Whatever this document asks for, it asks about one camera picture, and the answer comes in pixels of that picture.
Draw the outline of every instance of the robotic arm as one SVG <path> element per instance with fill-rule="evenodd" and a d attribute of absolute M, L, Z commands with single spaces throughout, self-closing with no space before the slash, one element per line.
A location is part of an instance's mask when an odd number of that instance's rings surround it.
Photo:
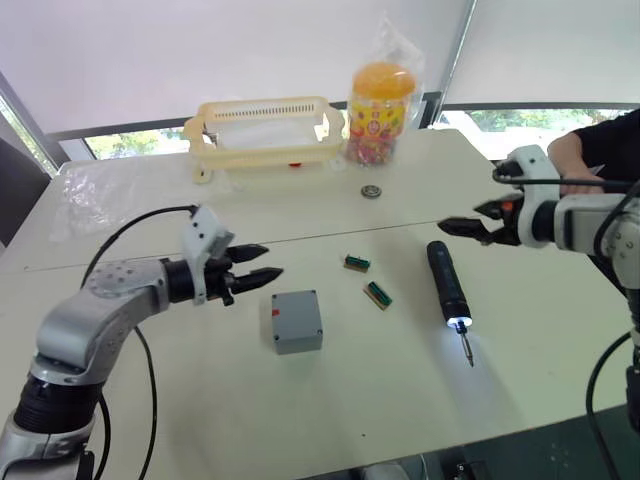
<path fill-rule="evenodd" d="M 85 452 L 93 412 L 131 330 L 171 303 L 195 305 L 260 288 L 282 270 L 236 277 L 234 263 L 268 251 L 228 247 L 233 234 L 199 208 L 183 235 L 184 260 L 121 261 L 97 267 L 84 287 L 45 318 L 20 402 L 0 436 L 0 479 L 91 479 Z"/>
<path fill-rule="evenodd" d="M 611 261 L 625 289 L 633 322 L 634 355 L 633 365 L 627 369 L 627 405 L 631 425 L 640 433 L 640 199 L 632 199 L 608 227 L 605 225 L 606 229 L 601 229 L 624 195 L 568 195 L 561 199 L 557 184 L 528 183 L 532 179 L 559 179 L 538 146 L 518 148 L 498 164 L 494 179 L 505 178 L 511 178 L 513 182 L 509 183 L 518 185 L 522 192 L 475 209 L 501 221 L 501 228 L 490 232 L 481 220 L 461 217 L 448 218 L 438 226 L 446 233 L 475 238 L 484 245 L 540 248 L 553 242 L 561 250 L 602 255 Z"/>

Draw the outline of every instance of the plastic container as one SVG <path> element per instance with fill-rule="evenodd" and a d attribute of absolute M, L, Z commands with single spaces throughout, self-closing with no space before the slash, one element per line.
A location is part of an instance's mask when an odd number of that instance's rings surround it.
<path fill-rule="evenodd" d="M 364 164 L 391 160 L 415 89 L 413 75 L 394 63 L 370 63 L 356 73 L 349 102 L 347 158 Z"/>
<path fill-rule="evenodd" d="M 184 135 L 198 160 L 194 181 L 204 183 L 213 170 L 330 160 L 342 146 L 343 127 L 325 98 L 296 97 L 205 103 Z"/>

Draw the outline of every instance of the yellow plastic basket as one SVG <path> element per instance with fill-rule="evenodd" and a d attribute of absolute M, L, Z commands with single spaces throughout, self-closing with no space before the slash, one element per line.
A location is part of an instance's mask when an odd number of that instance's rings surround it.
<path fill-rule="evenodd" d="M 343 127 L 325 98 L 296 97 L 205 103 L 184 135 L 198 160 L 194 181 L 204 183 L 213 170 L 329 160 L 340 150 Z"/>

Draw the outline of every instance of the black cable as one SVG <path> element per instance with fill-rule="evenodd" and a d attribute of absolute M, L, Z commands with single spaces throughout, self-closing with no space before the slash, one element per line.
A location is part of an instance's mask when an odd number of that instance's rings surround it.
<path fill-rule="evenodd" d="M 570 178 L 530 178 L 516 179 L 505 177 L 494 170 L 492 178 L 498 183 L 504 185 L 576 185 L 580 187 L 602 187 L 602 188 L 629 188 L 633 182 L 622 182 L 618 180 L 573 180 Z"/>
<path fill-rule="evenodd" d="M 604 366 L 605 362 L 609 359 L 609 357 L 616 351 L 616 349 L 622 345 L 624 342 L 631 338 L 631 333 L 627 332 L 618 338 L 615 342 L 613 342 L 609 348 L 607 348 L 604 353 L 600 356 L 598 361 L 596 362 L 595 367 L 593 367 L 593 371 L 591 372 L 591 376 L 589 377 L 589 383 L 587 384 L 587 395 L 586 395 L 586 407 L 587 407 L 587 422 L 589 423 L 589 427 L 593 432 L 593 435 L 596 439 L 596 444 L 598 445 L 598 449 L 600 450 L 600 454 L 602 455 L 602 460 L 607 467 L 607 471 L 609 472 L 609 477 L 611 480 L 620 480 L 620 474 L 616 469 L 615 463 L 613 463 L 613 458 L 611 457 L 611 452 L 609 452 L 609 448 L 602 436 L 602 432 L 600 431 L 600 426 L 598 425 L 598 421 L 596 420 L 596 416 L 593 413 L 593 391 L 596 387 L 596 380 L 598 379 L 598 375 L 600 374 L 600 370 Z"/>
<path fill-rule="evenodd" d="M 100 464 L 98 465 L 98 470 L 96 470 L 94 480 L 100 480 L 102 478 L 104 467 L 107 466 L 107 458 L 109 458 L 109 449 L 111 448 L 111 416 L 109 415 L 109 407 L 107 407 L 107 401 L 104 399 L 104 395 L 100 394 L 98 404 L 100 405 L 102 421 L 104 422 L 104 444 L 102 446 Z"/>
<path fill-rule="evenodd" d="M 179 207 L 160 208 L 158 210 L 153 210 L 151 212 L 147 212 L 143 215 L 140 215 L 139 217 L 136 217 L 130 222 L 126 223 L 125 225 L 120 227 L 118 231 L 116 231 L 116 233 L 111 235 L 107 239 L 107 241 L 102 244 L 102 246 L 98 249 L 96 254 L 93 256 L 93 258 L 91 259 L 91 262 L 89 262 L 89 265 L 87 266 L 87 269 L 84 272 L 84 276 L 82 277 L 82 282 L 80 283 L 80 288 L 84 287 L 84 284 L 87 283 L 87 279 L 89 278 L 89 275 L 91 275 L 91 272 L 100 261 L 100 258 L 102 257 L 102 255 L 104 255 L 104 252 L 106 252 L 109 249 L 109 247 L 113 245 L 116 240 L 118 240 L 120 235 L 126 232 L 129 228 L 133 227 L 136 223 L 141 222 L 142 220 L 145 220 L 149 217 L 160 215 L 162 213 L 188 211 L 193 215 L 197 210 L 198 210 L 198 207 L 196 205 L 182 205 Z M 147 447 L 147 454 L 144 459 L 144 464 L 142 466 L 142 470 L 140 471 L 140 476 L 138 477 L 139 480 L 142 480 L 144 479 L 147 473 L 147 469 L 149 468 L 149 463 L 151 462 L 151 456 L 153 455 L 153 448 L 156 443 L 156 432 L 158 427 L 157 425 L 158 424 L 158 393 L 156 389 L 156 376 L 155 376 L 155 370 L 153 368 L 153 358 L 151 356 L 151 350 L 149 349 L 149 344 L 147 343 L 147 340 L 144 337 L 142 331 L 138 327 L 134 327 L 133 330 L 134 332 L 136 332 L 136 335 L 140 339 L 140 342 L 142 343 L 142 347 L 144 348 L 144 352 L 147 357 L 147 366 L 149 368 L 149 380 L 151 382 L 151 434 L 149 437 L 149 445 Z M 98 466 L 98 470 L 96 471 L 96 476 L 94 477 L 94 480 L 99 480 L 100 477 L 102 476 L 102 473 L 104 472 L 104 468 L 107 464 L 107 459 L 109 457 L 109 449 L 111 446 L 111 418 L 109 416 L 109 409 L 107 408 L 107 402 L 103 395 L 100 395 L 100 399 L 98 400 L 98 403 L 100 404 L 100 409 L 102 411 L 102 420 L 104 422 L 105 438 L 104 438 L 104 447 L 102 448 L 102 455 L 100 457 L 100 465 Z"/>
<path fill-rule="evenodd" d="M 622 213 L 624 207 L 634 199 L 640 193 L 640 180 L 633 184 L 633 186 L 629 189 L 629 191 L 625 194 L 624 198 L 618 202 L 618 204 L 609 212 L 609 215 L 604 219 L 604 221 L 600 224 L 598 231 L 593 237 L 593 251 L 595 255 L 599 259 L 604 259 L 605 256 L 602 253 L 602 239 L 604 238 L 605 233 L 613 223 L 613 221 Z"/>

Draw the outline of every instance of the window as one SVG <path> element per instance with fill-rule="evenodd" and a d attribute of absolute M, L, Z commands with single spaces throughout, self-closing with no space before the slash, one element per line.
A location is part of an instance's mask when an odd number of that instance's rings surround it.
<path fill-rule="evenodd" d="M 616 118 L 629 110 L 527 109 L 443 111 L 433 128 L 455 128 L 489 160 L 501 160 L 522 145 L 546 152 L 554 139 L 576 128 Z"/>
<path fill-rule="evenodd" d="M 116 133 L 85 140 L 98 160 L 189 151 L 189 141 L 182 137 L 182 127 Z"/>
<path fill-rule="evenodd" d="M 38 145 L 2 95 L 0 95 L 0 115 L 2 115 L 9 125 L 11 125 L 15 130 L 18 137 L 20 137 L 20 140 L 22 140 L 25 146 L 29 149 L 33 158 L 36 159 L 44 171 L 52 177 L 55 176 L 57 168 L 53 165 L 53 162 L 49 159 L 44 150 L 40 148 L 40 145 Z"/>

